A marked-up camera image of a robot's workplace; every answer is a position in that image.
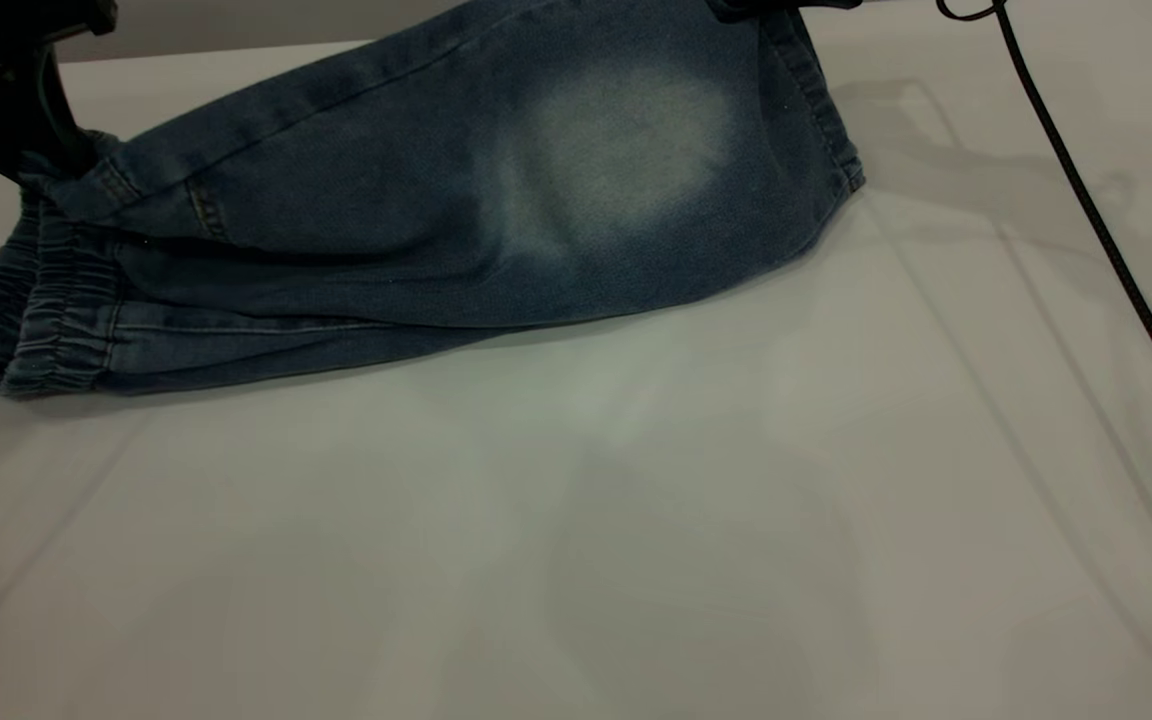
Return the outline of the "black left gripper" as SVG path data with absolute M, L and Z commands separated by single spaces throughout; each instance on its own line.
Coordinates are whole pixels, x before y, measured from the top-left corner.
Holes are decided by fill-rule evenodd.
M 115 28 L 115 1 L 0 1 L 0 47 L 55 44 Z M 73 118 L 52 45 L 0 56 L 0 176 L 20 183 L 29 158 L 77 176 L 96 164 L 93 141 Z

